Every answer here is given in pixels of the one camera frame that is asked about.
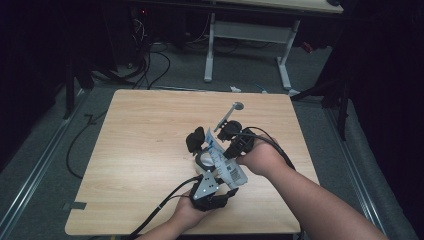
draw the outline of person's left hand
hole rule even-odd
[[[188,198],[190,191],[183,194],[180,197],[177,206],[175,207],[174,214],[168,220],[170,224],[181,229],[181,232],[185,232],[191,228],[197,226],[203,218],[208,216],[213,210],[203,212],[193,207],[190,199]]]

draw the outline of human hand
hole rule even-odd
[[[197,226],[203,218],[208,216],[211,211],[200,211],[193,207],[190,199],[188,198],[189,192],[183,194],[178,201],[177,206],[175,207],[174,214],[168,220],[168,222],[174,225],[176,228],[179,228],[181,233],[194,228]]]
[[[267,135],[260,135],[271,140]],[[284,158],[274,149],[274,147],[261,140],[255,139],[252,151],[236,159],[240,165],[245,165],[256,175],[267,177],[273,170],[281,170],[288,167]]]

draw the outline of person's right arm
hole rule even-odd
[[[256,139],[237,163],[271,182],[311,239],[387,239],[347,203],[291,169],[270,144]]]

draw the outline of light wood tabletop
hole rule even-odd
[[[172,190],[197,176],[194,157],[185,142],[187,135],[199,126],[213,131],[234,102],[242,102],[244,109],[234,111],[229,120],[267,131],[298,172],[318,183],[287,95],[118,90],[75,199],[86,203],[86,207],[71,210],[66,232],[124,235],[134,231]],[[300,231],[299,223],[274,187],[265,178],[242,168],[248,182],[225,208],[214,211],[187,234]],[[142,232],[167,220],[177,201],[178,198],[170,200]]]
[[[342,13],[341,6],[332,6],[327,0],[214,0],[235,4],[248,4],[263,7],[286,8],[322,13]]]

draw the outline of human arm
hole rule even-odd
[[[256,139],[237,163],[271,182],[311,239],[387,239],[347,203],[291,169],[270,144]]]
[[[187,230],[197,226],[211,211],[202,212],[193,207],[188,192],[178,201],[174,214],[166,222],[156,226],[137,240],[173,240]]]

